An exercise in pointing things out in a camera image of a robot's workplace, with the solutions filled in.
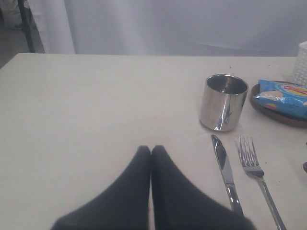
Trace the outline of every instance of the butter knife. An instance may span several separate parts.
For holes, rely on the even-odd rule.
[[[219,163],[226,191],[229,197],[231,208],[234,212],[243,216],[244,214],[240,205],[238,195],[236,193],[236,186],[234,178],[232,176],[232,170],[226,150],[222,142],[216,135],[211,135],[211,139],[217,162]]]

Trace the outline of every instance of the white curtain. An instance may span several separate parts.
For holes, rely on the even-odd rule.
[[[28,0],[47,53],[296,56],[307,0]]]

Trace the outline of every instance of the table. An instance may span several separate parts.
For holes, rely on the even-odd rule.
[[[206,77],[290,76],[292,57],[141,57],[18,54],[0,69],[0,229],[48,230],[106,189],[139,145],[165,146],[203,192],[229,207],[210,135],[198,121]],[[236,130],[217,133],[246,217],[275,223],[243,172],[239,135],[253,136],[265,180],[288,229],[307,228],[307,131],[279,124],[246,101]],[[153,229],[152,204],[150,213]]]

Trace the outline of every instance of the plate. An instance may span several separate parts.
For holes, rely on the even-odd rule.
[[[284,123],[286,125],[300,127],[300,128],[307,128],[307,119],[291,117],[289,115],[285,115],[285,114],[276,112],[274,110],[265,108],[261,106],[260,104],[258,104],[257,102],[255,102],[253,97],[256,96],[259,92],[260,92],[260,86],[259,84],[257,84],[251,89],[250,96],[249,96],[249,101],[255,110],[258,110],[262,112],[264,115],[274,119],[275,121]]]

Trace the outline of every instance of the blue packet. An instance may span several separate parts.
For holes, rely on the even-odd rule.
[[[292,83],[259,80],[260,93],[254,100],[263,107],[307,119],[307,88]]]

